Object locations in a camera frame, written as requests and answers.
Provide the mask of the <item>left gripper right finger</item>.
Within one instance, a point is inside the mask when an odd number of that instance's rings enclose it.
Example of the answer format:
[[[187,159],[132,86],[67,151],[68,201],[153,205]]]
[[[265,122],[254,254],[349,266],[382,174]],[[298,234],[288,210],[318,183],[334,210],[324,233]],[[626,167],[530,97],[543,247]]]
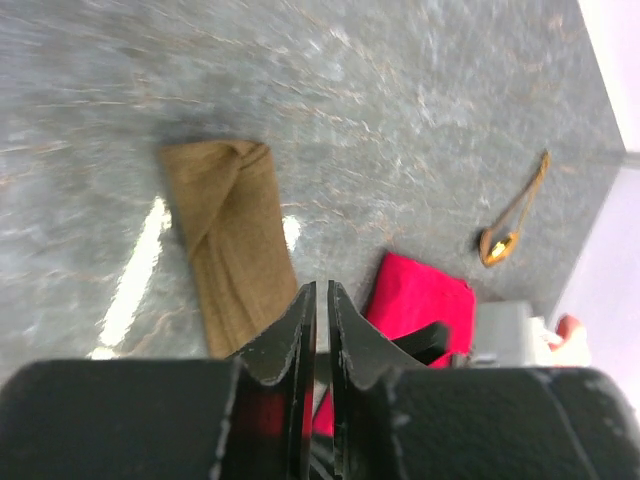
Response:
[[[589,368],[428,368],[327,291],[339,479],[635,479],[639,425]]]

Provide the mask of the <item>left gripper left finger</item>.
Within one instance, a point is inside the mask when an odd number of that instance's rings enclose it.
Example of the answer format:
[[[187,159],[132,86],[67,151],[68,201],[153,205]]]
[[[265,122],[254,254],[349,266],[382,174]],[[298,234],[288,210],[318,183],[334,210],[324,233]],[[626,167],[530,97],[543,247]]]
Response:
[[[5,479],[305,479],[316,287],[226,359],[47,360],[1,391]]]

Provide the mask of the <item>brown fabric napkin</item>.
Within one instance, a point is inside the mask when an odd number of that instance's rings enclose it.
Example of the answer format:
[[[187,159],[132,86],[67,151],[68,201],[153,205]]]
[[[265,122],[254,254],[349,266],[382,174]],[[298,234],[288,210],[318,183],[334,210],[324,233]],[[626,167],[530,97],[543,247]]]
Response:
[[[286,311],[298,284],[270,148],[247,140],[170,145],[171,188],[209,354],[225,358]]]

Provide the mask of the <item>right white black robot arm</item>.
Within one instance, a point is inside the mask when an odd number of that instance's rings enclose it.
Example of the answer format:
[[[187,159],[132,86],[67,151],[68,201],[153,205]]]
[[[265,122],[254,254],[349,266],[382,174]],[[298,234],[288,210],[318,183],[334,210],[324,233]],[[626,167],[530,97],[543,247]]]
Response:
[[[411,334],[394,339],[392,343],[425,366],[448,358],[447,366],[463,368],[470,365],[470,355],[449,350],[451,328],[442,322],[433,322]]]

